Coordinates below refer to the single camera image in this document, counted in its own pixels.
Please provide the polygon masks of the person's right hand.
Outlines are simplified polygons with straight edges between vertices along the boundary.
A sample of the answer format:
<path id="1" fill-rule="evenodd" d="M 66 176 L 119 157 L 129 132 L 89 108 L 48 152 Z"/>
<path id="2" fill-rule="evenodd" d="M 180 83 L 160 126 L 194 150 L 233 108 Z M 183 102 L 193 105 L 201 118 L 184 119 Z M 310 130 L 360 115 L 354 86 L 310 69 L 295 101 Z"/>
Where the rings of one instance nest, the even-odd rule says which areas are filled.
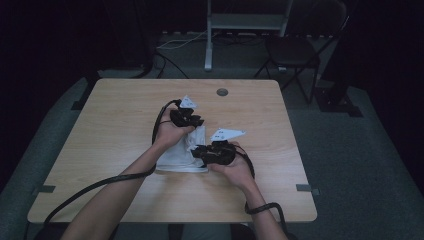
<path id="1" fill-rule="evenodd" d="M 213 163 L 208 166 L 208 169 L 223 174 L 231 184 L 242 192 L 253 190 L 256 187 L 256 182 L 251 174 L 249 164 L 244 158 L 246 152 L 237 142 L 234 142 L 234 145 L 236 146 L 236 154 L 232 163 L 229 165 Z"/>

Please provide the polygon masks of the grey tape strip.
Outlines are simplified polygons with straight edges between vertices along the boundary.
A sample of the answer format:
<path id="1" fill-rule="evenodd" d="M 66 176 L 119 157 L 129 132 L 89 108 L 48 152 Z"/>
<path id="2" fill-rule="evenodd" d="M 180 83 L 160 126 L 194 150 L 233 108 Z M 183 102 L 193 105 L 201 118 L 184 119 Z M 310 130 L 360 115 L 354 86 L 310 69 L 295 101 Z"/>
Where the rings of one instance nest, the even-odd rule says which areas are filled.
<path id="1" fill-rule="evenodd" d="M 55 188 L 56 186 L 54 185 L 41 185 L 34 188 L 32 195 L 37 196 L 39 193 L 53 193 Z"/>
<path id="2" fill-rule="evenodd" d="M 296 184 L 296 190 L 300 192 L 310 192 L 314 196 L 320 195 L 320 190 L 318 188 L 313 188 L 309 184 Z"/>

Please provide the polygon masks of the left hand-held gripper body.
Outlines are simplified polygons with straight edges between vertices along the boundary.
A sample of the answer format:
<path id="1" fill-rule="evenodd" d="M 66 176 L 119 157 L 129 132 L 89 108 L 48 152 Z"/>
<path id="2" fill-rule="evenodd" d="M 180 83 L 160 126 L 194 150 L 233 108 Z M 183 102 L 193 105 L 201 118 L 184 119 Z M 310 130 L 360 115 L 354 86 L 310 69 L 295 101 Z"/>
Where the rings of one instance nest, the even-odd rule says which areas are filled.
<path id="1" fill-rule="evenodd" d="M 177 127 L 188 127 L 192 121 L 192 115 L 197 104 L 186 95 L 182 99 L 173 100 L 173 103 L 177 106 L 176 109 L 170 112 L 171 121 Z"/>

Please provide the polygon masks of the white printed tank top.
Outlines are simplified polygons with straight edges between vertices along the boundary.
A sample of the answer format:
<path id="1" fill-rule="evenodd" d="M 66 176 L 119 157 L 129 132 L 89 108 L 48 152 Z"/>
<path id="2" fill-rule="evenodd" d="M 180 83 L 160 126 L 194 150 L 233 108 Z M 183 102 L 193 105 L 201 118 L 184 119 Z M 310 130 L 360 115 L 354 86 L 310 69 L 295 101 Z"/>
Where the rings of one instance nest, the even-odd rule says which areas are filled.
<path id="1" fill-rule="evenodd" d="M 203 161 L 192 155 L 199 145 L 205 144 L 206 128 L 197 127 L 193 132 L 182 137 L 179 142 L 168 149 L 158 160 L 157 169 L 169 172 L 202 173 L 207 172 Z"/>

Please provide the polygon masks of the person's left hand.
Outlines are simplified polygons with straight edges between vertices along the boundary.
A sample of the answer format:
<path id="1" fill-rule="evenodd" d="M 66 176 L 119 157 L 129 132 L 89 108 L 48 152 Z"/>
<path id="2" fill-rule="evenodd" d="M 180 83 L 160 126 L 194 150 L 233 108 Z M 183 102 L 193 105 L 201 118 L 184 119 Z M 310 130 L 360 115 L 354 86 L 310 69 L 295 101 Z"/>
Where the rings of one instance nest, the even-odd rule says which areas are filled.
<path id="1" fill-rule="evenodd" d="M 159 127 L 154 141 L 155 146 L 160 146 L 163 149 L 168 149 L 176 145 L 181 138 L 193 132 L 193 126 L 178 127 L 169 117 L 163 117 L 159 121 Z"/>

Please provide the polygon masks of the person's grey trousers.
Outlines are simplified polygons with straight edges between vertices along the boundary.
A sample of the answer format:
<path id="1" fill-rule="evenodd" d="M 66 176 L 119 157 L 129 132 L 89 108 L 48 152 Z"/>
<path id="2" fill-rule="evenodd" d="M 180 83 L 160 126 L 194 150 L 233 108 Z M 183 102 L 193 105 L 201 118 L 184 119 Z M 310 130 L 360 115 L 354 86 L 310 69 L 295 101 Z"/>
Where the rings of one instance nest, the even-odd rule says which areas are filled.
<path id="1" fill-rule="evenodd" d="M 232 240 L 229 224 L 120 224 L 113 240 Z"/>

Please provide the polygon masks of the black folding chair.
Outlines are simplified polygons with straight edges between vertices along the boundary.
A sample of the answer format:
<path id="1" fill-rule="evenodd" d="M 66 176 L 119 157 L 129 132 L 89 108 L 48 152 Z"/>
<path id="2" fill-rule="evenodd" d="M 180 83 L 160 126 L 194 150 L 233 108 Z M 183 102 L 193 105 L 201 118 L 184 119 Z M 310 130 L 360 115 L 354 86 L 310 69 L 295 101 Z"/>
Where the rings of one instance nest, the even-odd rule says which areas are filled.
<path id="1" fill-rule="evenodd" d="M 347 7 L 342 0 L 318 0 L 296 25 L 292 34 L 272 36 L 265 40 L 268 58 L 254 77 L 263 70 L 270 76 L 269 63 L 276 67 L 293 69 L 294 75 L 280 89 L 284 90 L 295 81 L 306 102 L 310 104 L 321 64 L 320 55 L 341 35 L 347 19 Z M 299 75 L 306 69 L 314 70 L 309 92 L 305 91 L 299 79 Z"/>

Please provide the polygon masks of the black stand leg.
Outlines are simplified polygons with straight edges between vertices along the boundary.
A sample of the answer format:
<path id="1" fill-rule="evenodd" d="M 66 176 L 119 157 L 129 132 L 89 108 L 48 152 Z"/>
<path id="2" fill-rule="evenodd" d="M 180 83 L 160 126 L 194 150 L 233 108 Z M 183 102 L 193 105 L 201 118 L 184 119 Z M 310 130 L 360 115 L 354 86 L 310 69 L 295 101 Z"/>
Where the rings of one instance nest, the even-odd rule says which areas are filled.
<path id="1" fill-rule="evenodd" d="M 100 79 L 98 72 L 92 72 L 85 77 L 87 86 L 85 87 L 81 97 L 75 101 L 71 107 L 72 110 L 82 110 L 87 102 L 96 82 Z"/>

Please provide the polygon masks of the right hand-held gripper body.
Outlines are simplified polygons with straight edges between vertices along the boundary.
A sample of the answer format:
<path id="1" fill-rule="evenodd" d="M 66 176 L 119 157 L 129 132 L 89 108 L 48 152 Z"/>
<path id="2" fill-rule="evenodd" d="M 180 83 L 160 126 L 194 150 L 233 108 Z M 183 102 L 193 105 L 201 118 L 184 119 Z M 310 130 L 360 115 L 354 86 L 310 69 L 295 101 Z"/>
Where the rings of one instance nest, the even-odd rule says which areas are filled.
<path id="1" fill-rule="evenodd" d="M 236 146 L 229 140 L 245 134 L 245 130 L 219 128 L 211 136 L 212 143 L 208 145 L 208 153 L 204 156 L 209 158 L 210 164 L 229 165 L 236 154 Z"/>

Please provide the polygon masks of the grey metal stand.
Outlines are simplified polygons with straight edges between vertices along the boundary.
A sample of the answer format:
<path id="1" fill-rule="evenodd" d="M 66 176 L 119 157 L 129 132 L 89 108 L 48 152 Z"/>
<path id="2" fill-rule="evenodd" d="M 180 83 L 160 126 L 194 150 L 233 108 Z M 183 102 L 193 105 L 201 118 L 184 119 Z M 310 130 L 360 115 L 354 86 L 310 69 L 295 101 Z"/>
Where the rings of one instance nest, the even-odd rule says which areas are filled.
<path id="1" fill-rule="evenodd" d="M 204 70 L 211 71 L 213 65 L 212 30 L 272 30 L 280 36 L 286 33 L 294 0 L 286 0 L 282 14 L 213 13 L 212 0 L 207 0 L 207 42 Z"/>

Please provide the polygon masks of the black stand base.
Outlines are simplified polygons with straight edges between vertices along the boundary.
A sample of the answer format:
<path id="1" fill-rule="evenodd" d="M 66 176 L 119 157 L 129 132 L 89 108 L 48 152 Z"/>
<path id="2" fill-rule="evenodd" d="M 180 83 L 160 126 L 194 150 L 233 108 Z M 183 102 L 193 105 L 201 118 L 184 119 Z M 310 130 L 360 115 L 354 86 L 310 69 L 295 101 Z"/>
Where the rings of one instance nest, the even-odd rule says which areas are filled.
<path id="1" fill-rule="evenodd" d="M 316 88 L 314 96 L 322 112 L 347 113 L 350 117 L 363 116 L 347 95 L 347 87 L 334 85 L 329 88 Z"/>

